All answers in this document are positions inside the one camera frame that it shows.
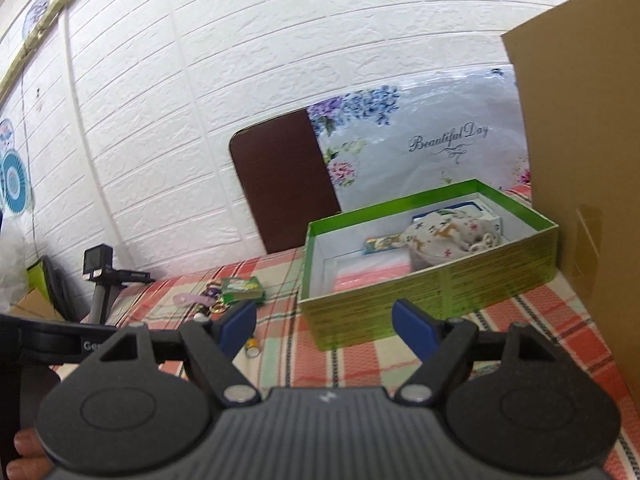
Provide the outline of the person's hand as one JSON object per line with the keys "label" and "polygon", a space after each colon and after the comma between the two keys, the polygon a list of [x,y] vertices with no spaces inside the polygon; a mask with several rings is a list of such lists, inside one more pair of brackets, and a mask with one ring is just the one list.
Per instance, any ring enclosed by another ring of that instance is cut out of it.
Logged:
{"label": "person's hand", "polygon": [[34,428],[20,430],[14,437],[14,448],[18,457],[6,466],[9,480],[42,480],[52,471]]}

